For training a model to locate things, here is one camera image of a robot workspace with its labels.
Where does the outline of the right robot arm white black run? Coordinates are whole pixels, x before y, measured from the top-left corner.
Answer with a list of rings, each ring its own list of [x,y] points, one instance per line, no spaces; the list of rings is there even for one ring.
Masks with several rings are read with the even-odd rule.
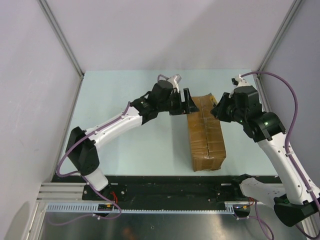
[[[230,188],[235,200],[252,197],[262,202],[288,227],[319,212],[320,189],[297,160],[290,160],[294,154],[286,152],[286,129],[275,113],[262,110],[259,93],[253,86],[224,92],[211,114],[222,122],[242,125],[246,135],[267,155],[283,184],[283,189],[278,189],[243,174]]]

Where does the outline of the brown cardboard express box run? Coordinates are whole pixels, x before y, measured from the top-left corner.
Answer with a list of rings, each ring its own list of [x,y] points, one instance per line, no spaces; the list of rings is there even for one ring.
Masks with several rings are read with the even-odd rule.
[[[221,123],[211,110],[217,100],[211,93],[192,98],[199,111],[187,115],[194,172],[219,170],[227,157]]]

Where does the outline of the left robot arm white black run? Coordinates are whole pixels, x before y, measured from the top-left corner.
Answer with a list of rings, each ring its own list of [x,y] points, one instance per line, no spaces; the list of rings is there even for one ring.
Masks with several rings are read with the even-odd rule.
[[[64,158],[69,158],[77,172],[93,188],[100,200],[110,196],[109,181],[99,168],[99,149],[125,132],[155,119],[159,113],[171,116],[197,113],[188,88],[182,92],[167,80],[155,83],[152,90],[128,102],[124,111],[110,120],[86,130],[75,127],[69,136]]]

